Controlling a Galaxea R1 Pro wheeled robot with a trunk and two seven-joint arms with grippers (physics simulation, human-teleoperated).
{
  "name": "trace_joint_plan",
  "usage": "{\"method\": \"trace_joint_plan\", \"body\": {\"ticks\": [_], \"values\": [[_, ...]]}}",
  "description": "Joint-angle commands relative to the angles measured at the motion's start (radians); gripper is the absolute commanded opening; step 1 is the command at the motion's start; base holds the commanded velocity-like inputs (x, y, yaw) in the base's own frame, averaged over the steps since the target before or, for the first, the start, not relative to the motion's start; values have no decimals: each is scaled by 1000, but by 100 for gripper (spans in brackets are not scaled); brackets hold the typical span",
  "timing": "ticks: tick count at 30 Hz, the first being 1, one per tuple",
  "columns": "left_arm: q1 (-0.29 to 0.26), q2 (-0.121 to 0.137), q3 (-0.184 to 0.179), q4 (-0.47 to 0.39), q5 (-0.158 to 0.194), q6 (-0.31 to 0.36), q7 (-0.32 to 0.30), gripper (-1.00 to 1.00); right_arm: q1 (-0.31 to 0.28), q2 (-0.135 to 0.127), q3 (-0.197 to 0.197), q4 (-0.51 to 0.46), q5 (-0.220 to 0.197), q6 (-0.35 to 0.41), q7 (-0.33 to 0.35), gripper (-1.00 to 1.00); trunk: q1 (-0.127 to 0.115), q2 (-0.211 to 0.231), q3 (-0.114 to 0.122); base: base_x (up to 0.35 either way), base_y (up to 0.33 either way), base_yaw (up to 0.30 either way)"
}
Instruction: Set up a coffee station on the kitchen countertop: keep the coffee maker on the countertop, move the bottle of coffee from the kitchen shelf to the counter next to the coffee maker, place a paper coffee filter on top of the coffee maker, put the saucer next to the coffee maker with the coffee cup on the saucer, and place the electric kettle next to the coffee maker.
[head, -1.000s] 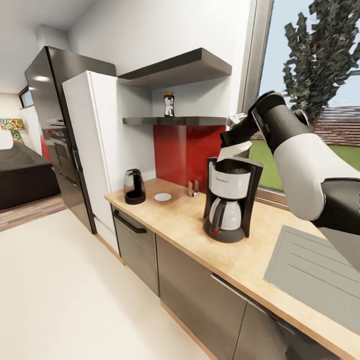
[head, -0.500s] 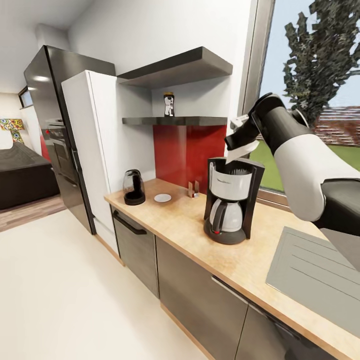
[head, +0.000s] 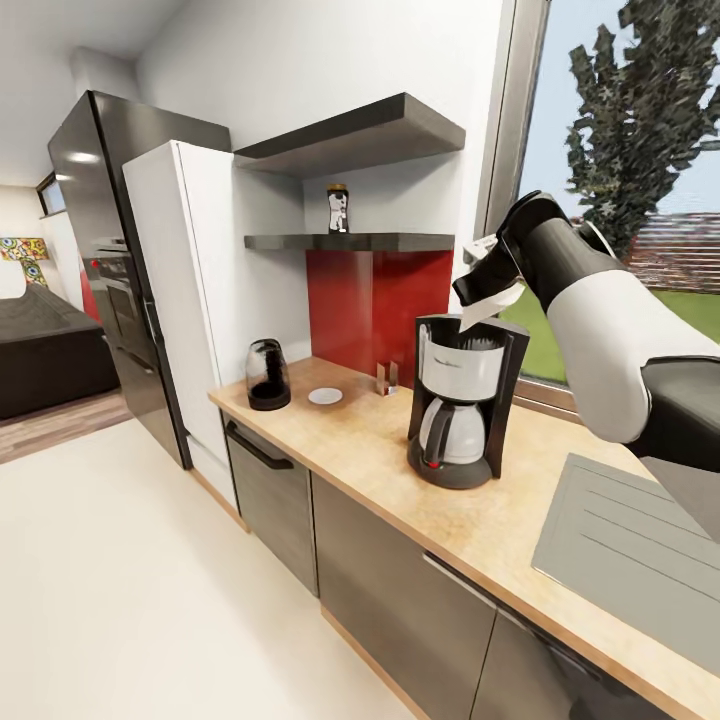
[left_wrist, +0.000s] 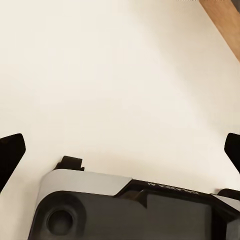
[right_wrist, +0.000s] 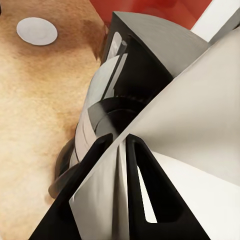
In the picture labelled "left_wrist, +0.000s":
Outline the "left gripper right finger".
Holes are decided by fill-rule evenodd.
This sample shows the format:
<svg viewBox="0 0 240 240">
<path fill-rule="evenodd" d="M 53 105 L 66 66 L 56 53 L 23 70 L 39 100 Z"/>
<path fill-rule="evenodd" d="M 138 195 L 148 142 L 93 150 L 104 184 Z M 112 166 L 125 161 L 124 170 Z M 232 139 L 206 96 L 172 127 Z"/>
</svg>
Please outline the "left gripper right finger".
<svg viewBox="0 0 240 240">
<path fill-rule="evenodd" d="M 240 135 L 235 133 L 228 133 L 224 151 L 240 173 Z"/>
</svg>

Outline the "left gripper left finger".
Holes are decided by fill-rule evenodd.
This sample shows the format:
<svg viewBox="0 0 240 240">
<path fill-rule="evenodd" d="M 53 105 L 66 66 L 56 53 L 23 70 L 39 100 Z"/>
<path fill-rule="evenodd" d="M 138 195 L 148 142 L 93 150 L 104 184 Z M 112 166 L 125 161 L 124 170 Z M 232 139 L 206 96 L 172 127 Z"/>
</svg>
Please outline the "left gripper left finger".
<svg viewBox="0 0 240 240">
<path fill-rule="evenodd" d="M 0 138 L 0 193 L 26 152 L 22 133 Z"/>
</svg>

